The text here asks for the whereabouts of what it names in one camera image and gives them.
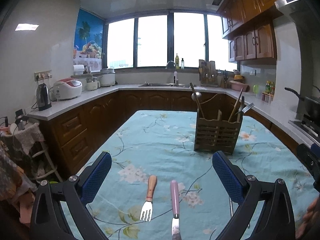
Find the kitchen counter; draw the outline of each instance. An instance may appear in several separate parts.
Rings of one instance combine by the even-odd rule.
[[[181,88],[181,87],[140,87],[140,84],[129,84],[129,85],[115,85],[112,87],[102,87],[94,91],[83,91],[81,96],[71,100],[64,100],[59,102],[52,102],[52,107],[44,111],[31,111],[27,114],[28,117],[32,117],[40,120],[51,120],[60,114],[63,114],[73,108],[76,108],[80,105],[88,103],[97,98],[103,97],[105,95],[111,94],[119,90],[164,90],[164,91],[190,91],[190,88]],[[239,92],[231,89],[223,89],[216,87],[195,87],[196,91],[199,92],[208,92],[208,93],[218,93],[226,94],[234,99],[238,98]],[[304,143],[307,146],[313,144],[307,136],[301,133],[299,130],[294,128],[288,123],[289,120],[295,120],[296,113],[285,108],[282,105],[277,104],[277,102],[272,102],[268,104],[256,98],[252,93],[245,92],[245,104],[254,103],[252,108],[257,113],[261,114],[263,117],[270,120],[285,133],[287,133],[292,139],[297,143]]]

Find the wok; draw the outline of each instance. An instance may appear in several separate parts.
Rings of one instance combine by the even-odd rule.
[[[312,120],[316,123],[320,123],[320,99],[316,97],[303,97],[297,91],[292,88],[284,88],[287,91],[294,93],[301,101],[304,101],[304,106],[307,113]]]

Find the outlet strip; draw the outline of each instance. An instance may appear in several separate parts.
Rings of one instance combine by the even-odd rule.
[[[52,70],[45,70],[45,71],[35,72],[35,81],[52,78],[51,71]]]

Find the range hood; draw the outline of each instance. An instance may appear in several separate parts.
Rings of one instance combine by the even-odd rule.
[[[297,31],[301,31],[311,40],[320,39],[320,22],[305,0],[278,0],[275,5],[280,12],[295,23]]]

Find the wooden fork handle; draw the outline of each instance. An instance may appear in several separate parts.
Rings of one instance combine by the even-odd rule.
[[[156,185],[157,185],[157,176],[151,175],[148,179],[148,191],[147,191],[147,197],[146,201],[152,202],[153,193],[155,191]]]

